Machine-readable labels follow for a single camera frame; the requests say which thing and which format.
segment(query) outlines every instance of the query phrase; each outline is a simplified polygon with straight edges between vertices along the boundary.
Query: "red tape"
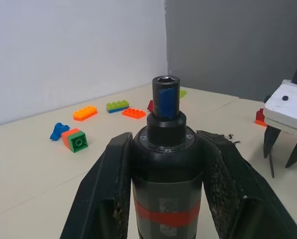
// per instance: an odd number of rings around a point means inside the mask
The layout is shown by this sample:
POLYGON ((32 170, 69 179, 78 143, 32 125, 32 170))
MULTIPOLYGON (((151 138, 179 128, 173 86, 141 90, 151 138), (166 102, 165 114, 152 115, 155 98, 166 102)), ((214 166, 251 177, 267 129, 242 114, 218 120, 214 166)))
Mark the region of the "red tape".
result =
POLYGON ((170 227, 183 227, 189 225, 198 217, 200 210, 200 200, 189 211, 180 213, 159 213, 150 212, 142 205, 140 205, 134 198, 136 213, 148 220, 157 222, 159 224, 168 225, 170 227))

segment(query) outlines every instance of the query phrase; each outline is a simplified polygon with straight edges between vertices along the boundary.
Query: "blue lego piece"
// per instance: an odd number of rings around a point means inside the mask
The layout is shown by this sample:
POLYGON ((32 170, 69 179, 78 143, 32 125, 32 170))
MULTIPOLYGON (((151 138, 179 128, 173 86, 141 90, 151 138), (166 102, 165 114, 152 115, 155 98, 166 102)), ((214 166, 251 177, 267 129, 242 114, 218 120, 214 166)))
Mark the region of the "blue lego piece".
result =
POLYGON ((54 126, 53 133, 50 136, 51 140, 58 141, 61 134, 68 131, 70 127, 68 125, 63 125, 61 123, 56 123, 54 126))
POLYGON ((118 111, 123 111, 124 109, 128 109, 128 108, 129 108, 129 106, 125 106, 125 107, 117 108, 117 109, 110 110, 110 111, 107 111, 107 112, 114 113, 114 112, 118 112, 118 111))

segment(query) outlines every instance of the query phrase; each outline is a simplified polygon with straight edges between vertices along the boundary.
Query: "gray backdrop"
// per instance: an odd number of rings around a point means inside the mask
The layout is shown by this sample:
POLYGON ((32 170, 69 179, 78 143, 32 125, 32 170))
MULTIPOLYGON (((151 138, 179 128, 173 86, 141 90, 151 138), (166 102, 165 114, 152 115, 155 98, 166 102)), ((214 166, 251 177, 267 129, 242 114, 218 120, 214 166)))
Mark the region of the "gray backdrop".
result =
POLYGON ((297 0, 165 0, 169 74, 263 100, 297 67, 297 0))

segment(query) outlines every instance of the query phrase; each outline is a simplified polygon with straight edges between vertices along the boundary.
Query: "lime green lego brick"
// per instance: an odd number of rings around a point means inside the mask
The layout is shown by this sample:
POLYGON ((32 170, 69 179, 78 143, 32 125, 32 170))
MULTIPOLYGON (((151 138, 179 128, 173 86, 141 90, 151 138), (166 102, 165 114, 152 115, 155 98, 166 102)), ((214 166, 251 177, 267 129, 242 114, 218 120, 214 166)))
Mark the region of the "lime green lego brick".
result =
POLYGON ((179 98, 184 97, 186 94, 187 94, 187 91, 185 91, 185 90, 180 90, 180 91, 179 91, 179 98))
POLYGON ((107 111, 115 110, 118 108, 123 108, 129 106, 129 103, 126 100, 113 102, 113 103, 107 103, 106 109, 107 111))
POLYGON ((70 150, 73 153, 88 147, 87 138, 82 131, 69 135, 67 139, 70 145, 70 150))

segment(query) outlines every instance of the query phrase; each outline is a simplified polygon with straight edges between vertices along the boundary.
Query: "white table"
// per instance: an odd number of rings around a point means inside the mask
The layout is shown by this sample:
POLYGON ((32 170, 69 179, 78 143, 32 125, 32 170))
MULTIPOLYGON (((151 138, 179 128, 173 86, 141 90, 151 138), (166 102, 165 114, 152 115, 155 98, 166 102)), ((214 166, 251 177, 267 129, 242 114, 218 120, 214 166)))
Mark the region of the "white table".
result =
MULTIPOLYGON (((295 144, 293 137, 280 135, 274 147, 276 178, 271 179, 269 163, 262 156, 264 128, 253 123, 261 103, 186 90, 180 107, 188 125, 194 130, 234 134, 241 141, 237 147, 243 157, 268 180, 297 223, 297 163, 284 168, 295 144)), ((123 99, 131 107, 145 110, 152 99, 151 85, 0 126, 0 239, 60 237, 79 183, 109 140, 126 131, 136 134, 146 125, 146 118, 135 120, 106 112, 106 103, 123 99), (96 106, 99 113, 84 122, 74 121, 72 113, 86 105, 96 106), (84 131, 89 147, 72 153, 62 140, 50 141, 56 122, 84 131)), ((128 238, 138 239, 133 202, 128 238)), ((197 238, 218 238, 205 197, 197 238)))

